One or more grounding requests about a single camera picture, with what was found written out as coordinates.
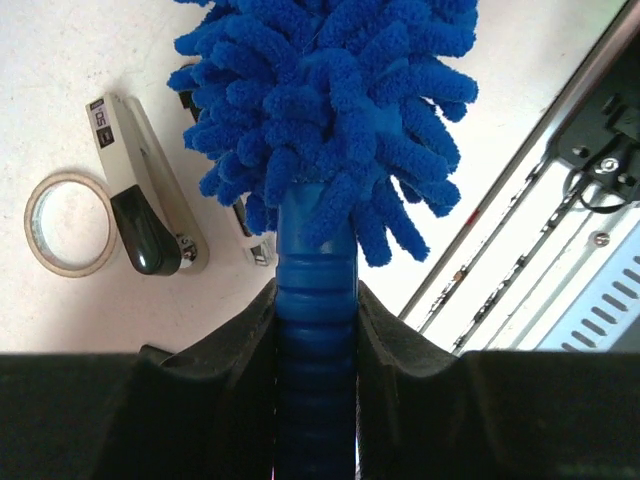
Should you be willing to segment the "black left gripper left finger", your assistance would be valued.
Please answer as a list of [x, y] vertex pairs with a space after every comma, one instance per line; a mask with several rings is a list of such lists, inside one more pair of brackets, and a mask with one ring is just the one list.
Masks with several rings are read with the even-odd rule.
[[5, 479], [267, 479], [274, 441], [274, 300], [178, 352], [5, 354]]

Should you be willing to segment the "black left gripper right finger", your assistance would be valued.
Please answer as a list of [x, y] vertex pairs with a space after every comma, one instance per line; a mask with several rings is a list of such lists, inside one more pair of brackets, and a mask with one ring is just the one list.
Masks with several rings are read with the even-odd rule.
[[635, 479], [639, 358], [454, 356], [359, 289], [358, 440], [365, 479]]

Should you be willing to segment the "blue microfiber duster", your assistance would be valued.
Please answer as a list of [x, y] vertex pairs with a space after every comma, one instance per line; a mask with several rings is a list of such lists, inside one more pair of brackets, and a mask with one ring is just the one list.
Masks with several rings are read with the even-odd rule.
[[358, 263], [429, 247], [407, 213], [448, 215], [461, 155], [448, 124], [478, 96], [448, 65], [474, 46], [474, 1], [209, 1], [177, 37], [169, 87], [198, 109], [184, 134], [200, 190], [243, 201], [277, 241], [278, 479], [350, 479], [356, 447]]

